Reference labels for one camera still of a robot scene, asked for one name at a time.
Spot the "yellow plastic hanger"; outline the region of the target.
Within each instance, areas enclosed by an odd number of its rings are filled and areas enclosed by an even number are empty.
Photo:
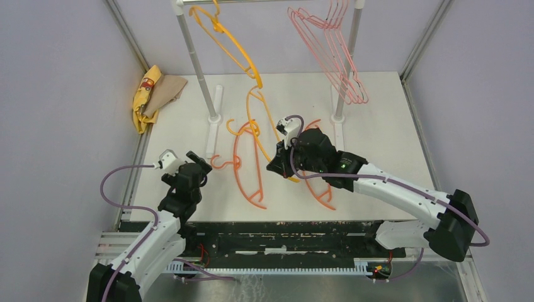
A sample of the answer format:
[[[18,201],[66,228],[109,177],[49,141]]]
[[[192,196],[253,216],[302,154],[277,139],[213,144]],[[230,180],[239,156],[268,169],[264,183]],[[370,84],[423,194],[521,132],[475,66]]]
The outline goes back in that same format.
[[[200,5],[190,7],[188,14],[194,19],[197,25],[215,42],[215,44],[230,58],[238,68],[250,79],[256,82],[256,86],[261,89],[263,81],[261,75],[247,53],[246,49],[239,43],[230,30],[220,19],[220,5],[217,1],[212,3],[212,10],[202,8]]]
[[[276,132],[276,127],[275,127],[275,124],[274,124],[274,121],[272,119],[272,116],[271,116],[271,113],[270,113],[270,109],[269,109],[269,106],[266,102],[266,99],[265,99],[265,96],[264,94],[262,93],[261,91],[261,88],[259,88],[259,86],[253,86],[247,93],[247,96],[246,96],[246,113],[247,113],[247,120],[249,122],[252,122],[252,126],[251,126],[251,131],[252,131],[252,134],[253,134],[253,137],[254,137],[254,142],[256,142],[256,144],[258,145],[260,151],[262,152],[264,158],[270,162],[272,160],[272,158],[268,155],[267,151],[265,150],[265,148],[263,147],[263,144],[261,143],[261,140],[259,139],[259,136],[261,134],[261,130],[258,126],[258,124],[253,121],[252,119],[252,114],[251,114],[251,98],[254,98],[256,100],[258,100],[259,102],[261,102],[261,104],[263,105],[263,108],[264,108],[264,111],[265,113],[267,114],[267,117],[268,117],[268,121],[270,123],[270,126],[273,130],[273,132]],[[234,119],[229,119],[225,126],[226,126],[226,129],[229,133],[231,133],[232,135],[234,135],[235,137],[238,137],[239,135],[241,135],[243,132],[245,132],[245,130],[239,130],[239,131],[234,131],[231,129],[230,127],[230,123],[233,122]],[[299,183],[300,181],[297,180],[296,178],[294,177],[289,177],[288,178],[289,181],[292,181],[292,182],[295,182],[295,183]]]

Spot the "orange plastic hanger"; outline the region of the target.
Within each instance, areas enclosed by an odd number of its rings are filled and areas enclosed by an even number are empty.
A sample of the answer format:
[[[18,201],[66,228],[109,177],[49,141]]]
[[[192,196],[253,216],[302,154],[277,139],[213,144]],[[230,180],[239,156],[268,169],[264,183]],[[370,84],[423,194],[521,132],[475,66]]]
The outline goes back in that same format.
[[[322,181],[320,177],[306,179],[305,184],[312,197],[323,207],[335,211],[336,207],[332,204],[332,189],[328,183]]]
[[[230,127],[233,121],[231,119],[227,122],[227,129],[234,136],[231,156],[222,160],[219,154],[215,154],[210,158],[210,164],[216,170],[231,169],[241,196],[252,206],[266,210],[259,144],[255,140],[259,127],[252,121],[233,131]]]

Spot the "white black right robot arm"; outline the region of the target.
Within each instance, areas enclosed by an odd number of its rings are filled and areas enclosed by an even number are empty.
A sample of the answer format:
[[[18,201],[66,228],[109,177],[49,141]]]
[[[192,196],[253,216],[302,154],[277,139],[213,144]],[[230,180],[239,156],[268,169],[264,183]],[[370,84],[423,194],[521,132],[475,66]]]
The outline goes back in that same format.
[[[284,178],[321,178],[332,187],[379,199],[412,215],[413,221],[381,221],[365,237],[365,252],[372,257],[397,248],[421,248],[462,262],[476,245],[475,233],[482,231],[468,193],[457,189],[448,194],[403,181],[363,157],[336,150],[318,128],[278,142],[266,168]]]

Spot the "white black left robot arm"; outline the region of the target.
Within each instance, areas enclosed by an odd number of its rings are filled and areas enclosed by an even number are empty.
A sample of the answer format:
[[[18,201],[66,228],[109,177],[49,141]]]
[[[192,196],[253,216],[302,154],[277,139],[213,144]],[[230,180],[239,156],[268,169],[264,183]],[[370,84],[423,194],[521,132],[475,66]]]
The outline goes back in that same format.
[[[198,239],[187,221],[202,200],[201,188],[212,166],[192,151],[186,156],[181,160],[167,149],[151,165],[164,172],[161,180],[169,189],[157,209],[138,207],[153,218],[133,243],[110,264],[92,268],[86,301],[142,301],[173,259],[196,252]]]

